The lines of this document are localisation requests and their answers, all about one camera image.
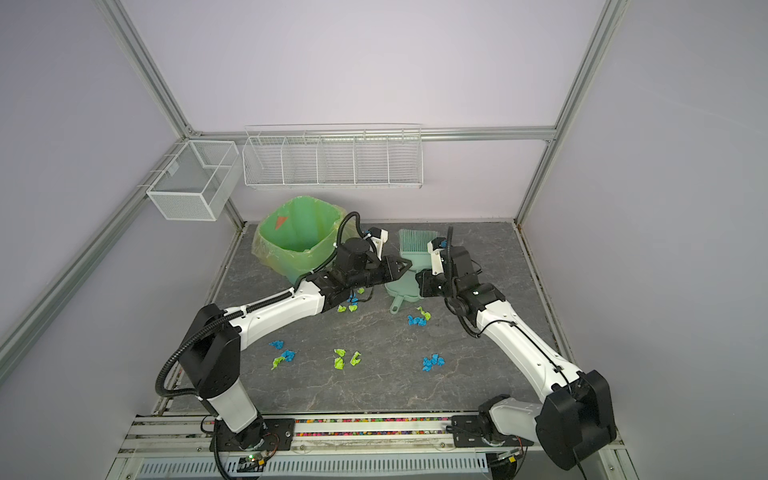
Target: enclosure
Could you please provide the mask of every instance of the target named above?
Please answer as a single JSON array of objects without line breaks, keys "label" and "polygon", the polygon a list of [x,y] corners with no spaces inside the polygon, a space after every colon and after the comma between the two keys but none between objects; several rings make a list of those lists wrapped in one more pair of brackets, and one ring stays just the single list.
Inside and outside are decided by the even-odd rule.
[{"label": "enclosure", "polygon": [[[252,244],[305,195],[389,232],[384,255],[453,226],[605,377],[617,438],[583,475],[521,440],[516,478],[761,477],[767,32],[747,0],[4,2],[4,478],[219,478],[213,417],[153,383],[201,307],[292,286]],[[501,478],[502,447],[445,426],[537,402],[530,378],[442,299],[366,290],[242,351],[247,396],[295,423],[263,476]]]}]

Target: robotic arm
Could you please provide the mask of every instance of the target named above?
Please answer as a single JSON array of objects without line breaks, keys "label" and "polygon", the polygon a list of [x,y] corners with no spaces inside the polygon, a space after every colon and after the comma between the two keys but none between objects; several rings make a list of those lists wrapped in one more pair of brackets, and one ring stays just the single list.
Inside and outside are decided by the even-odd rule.
[{"label": "robotic arm", "polygon": [[[223,420],[231,441],[242,449],[263,437],[264,421],[240,381],[240,351],[295,320],[336,308],[351,289],[373,287],[399,279],[411,267],[409,260],[382,256],[387,232],[371,229],[359,238],[340,243],[316,271],[300,277],[296,285],[255,303],[219,309],[200,309],[179,349],[169,358],[155,382],[161,396],[194,394],[212,414]],[[534,386],[542,404],[495,397],[480,407],[482,436],[503,442],[519,435],[538,441],[554,463],[571,468],[616,437],[607,382],[599,373],[584,374],[551,349],[512,309],[490,283],[478,281],[472,260],[463,247],[447,238],[429,245],[432,269],[416,274],[421,296],[443,296],[471,336],[488,335],[512,359]],[[326,268],[333,258],[333,267]],[[193,388],[168,390],[165,380],[178,361]]]}]

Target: trash can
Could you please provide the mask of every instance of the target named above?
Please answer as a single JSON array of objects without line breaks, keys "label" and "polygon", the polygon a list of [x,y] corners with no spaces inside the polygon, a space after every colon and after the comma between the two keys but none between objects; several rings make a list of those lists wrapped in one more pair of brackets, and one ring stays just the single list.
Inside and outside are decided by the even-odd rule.
[{"label": "trash can", "polygon": [[[259,223],[251,253],[294,283],[333,252],[345,215],[343,208],[313,197],[293,198]],[[347,222],[342,241],[357,235],[354,222]]]}]

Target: gray marble floor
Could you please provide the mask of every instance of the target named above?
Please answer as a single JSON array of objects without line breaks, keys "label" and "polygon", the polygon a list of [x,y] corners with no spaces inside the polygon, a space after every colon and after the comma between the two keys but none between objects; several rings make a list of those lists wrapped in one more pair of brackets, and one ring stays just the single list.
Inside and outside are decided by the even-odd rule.
[{"label": "gray marble floor", "polygon": [[[385,253],[396,253],[400,229],[436,230],[444,223],[381,224],[389,231]],[[285,277],[259,263],[250,252],[255,225],[250,225],[227,272],[217,305],[253,302],[289,286]],[[467,247],[483,267],[482,279],[494,283],[518,315],[547,343],[554,338],[528,271],[514,227],[509,223],[456,223],[455,245]],[[403,303],[392,315],[392,297],[381,286],[356,312],[336,311],[298,320],[257,340],[242,354],[241,379],[264,413],[385,412],[473,410],[485,400],[508,393],[523,401],[536,396],[512,361],[488,338],[468,336],[442,300]],[[432,313],[427,326],[408,325],[416,306]],[[268,343],[285,342],[296,352],[275,370],[280,353]],[[333,368],[334,349],[345,349],[344,370]],[[348,364],[360,351],[362,362]],[[438,353],[445,365],[422,371],[422,359]],[[175,399],[171,411],[200,411],[193,397]]]}]

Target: blue crumpled paper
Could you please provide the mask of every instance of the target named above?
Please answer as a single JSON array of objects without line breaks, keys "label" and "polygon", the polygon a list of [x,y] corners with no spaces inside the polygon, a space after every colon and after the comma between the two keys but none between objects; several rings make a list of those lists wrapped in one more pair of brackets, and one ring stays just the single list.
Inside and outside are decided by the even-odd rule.
[{"label": "blue crumpled paper", "polygon": [[420,316],[413,318],[413,315],[408,315],[408,324],[418,325],[418,326],[427,326],[427,321]]},{"label": "blue crumpled paper", "polygon": [[424,361],[422,362],[423,367],[422,370],[425,372],[428,372],[429,370],[432,370],[432,367],[434,365],[437,366],[443,366],[445,365],[445,360],[439,356],[437,353],[432,355],[432,358],[430,359],[428,356],[424,357]]}]

